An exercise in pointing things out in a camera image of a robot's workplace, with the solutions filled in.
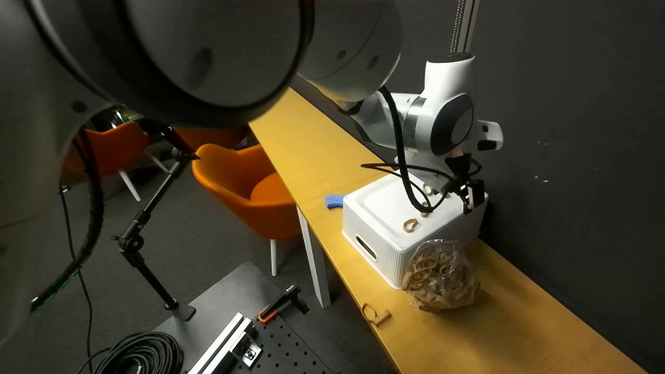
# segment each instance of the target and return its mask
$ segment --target floor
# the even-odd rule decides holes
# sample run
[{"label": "floor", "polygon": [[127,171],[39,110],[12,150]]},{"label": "floor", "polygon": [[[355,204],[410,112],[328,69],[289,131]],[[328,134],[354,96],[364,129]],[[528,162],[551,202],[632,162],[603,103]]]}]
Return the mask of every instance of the floor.
[{"label": "floor", "polygon": [[[131,172],[144,195],[144,204],[156,192],[165,174],[156,168]],[[104,232],[84,276],[93,304],[91,352],[118,344],[140,330],[152,330],[168,318],[162,302],[136,273],[115,242],[115,236],[131,223],[141,209],[120,179],[104,179],[106,214]],[[66,265],[62,205],[50,212],[50,249],[39,267],[39,283],[49,285]],[[87,224],[87,187],[75,186],[66,193],[75,244],[82,244]],[[249,232],[235,217],[208,195],[189,171],[174,180],[152,220],[144,229],[141,249],[147,267],[180,300],[192,302],[208,287],[224,278],[243,263],[255,263],[268,274],[268,242]],[[304,249],[295,246],[285,254],[274,283],[298,283],[313,311],[298,321],[309,330],[313,350],[337,350],[346,361],[343,372],[396,372],[370,327],[363,321],[354,300],[330,271],[333,306],[320,310],[313,294],[311,271]],[[29,323],[0,350],[0,372],[43,374],[79,372],[85,364],[87,306],[79,281],[49,302]]]}]

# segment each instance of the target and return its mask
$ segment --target white box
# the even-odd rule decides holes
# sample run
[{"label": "white box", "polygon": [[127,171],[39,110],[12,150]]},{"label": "white box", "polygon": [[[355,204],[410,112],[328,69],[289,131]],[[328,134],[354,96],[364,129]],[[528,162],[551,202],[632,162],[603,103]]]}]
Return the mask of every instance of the white box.
[{"label": "white box", "polygon": [[401,290],[405,265],[424,240],[450,240],[459,246],[472,244],[481,232],[486,200],[463,214],[459,195],[450,195],[435,212],[418,212],[404,192],[401,179],[390,174],[349,195],[343,204],[343,236],[372,268],[396,290]]}]

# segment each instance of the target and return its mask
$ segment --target black wall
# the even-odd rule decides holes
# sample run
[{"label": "black wall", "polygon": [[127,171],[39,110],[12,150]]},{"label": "black wall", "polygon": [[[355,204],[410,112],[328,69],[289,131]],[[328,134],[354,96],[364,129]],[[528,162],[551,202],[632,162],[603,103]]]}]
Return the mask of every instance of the black wall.
[{"label": "black wall", "polygon": [[[391,86],[423,88],[456,0],[401,0]],[[665,370],[665,4],[484,0],[472,52],[486,154],[482,238],[647,370]]]}]

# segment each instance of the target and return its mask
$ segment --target table leg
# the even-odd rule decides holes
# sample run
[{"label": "table leg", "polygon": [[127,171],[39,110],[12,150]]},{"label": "table leg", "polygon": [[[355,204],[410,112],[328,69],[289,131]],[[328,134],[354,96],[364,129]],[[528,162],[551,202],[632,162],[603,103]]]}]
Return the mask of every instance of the table leg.
[{"label": "table leg", "polygon": [[313,238],[311,224],[309,224],[301,210],[298,210],[298,220],[299,220],[299,229],[301,229],[306,251],[309,251],[313,287],[314,287],[319,304],[323,308],[327,308],[327,306],[330,306],[330,292],[328,292],[324,251],[320,249],[319,242]]}]

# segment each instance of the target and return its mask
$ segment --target orange chair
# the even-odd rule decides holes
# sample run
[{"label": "orange chair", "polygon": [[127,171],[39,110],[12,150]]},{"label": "orange chair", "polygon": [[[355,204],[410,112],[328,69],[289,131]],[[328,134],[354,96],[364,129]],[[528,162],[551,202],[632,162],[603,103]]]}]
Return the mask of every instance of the orange chair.
[{"label": "orange chair", "polygon": [[[89,139],[91,156],[99,162],[100,174],[118,172],[131,195],[141,202],[126,168],[138,162],[150,146],[150,138],[144,134],[144,129],[138,122],[123,122],[108,131],[85,129],[85,135]],[[84,172],[84,162],[77,150],[72,147],[65,159],[62,174],[70,180],[77,180],[84,177]]]},{"label": "orange chair", "polygon": [[270,240],[270,274],[276,276],[276,242],[299,238],[295,202],[274,172],[263,146],[229,150],[197,147],[195,180],[231,209],[255,232]]}]

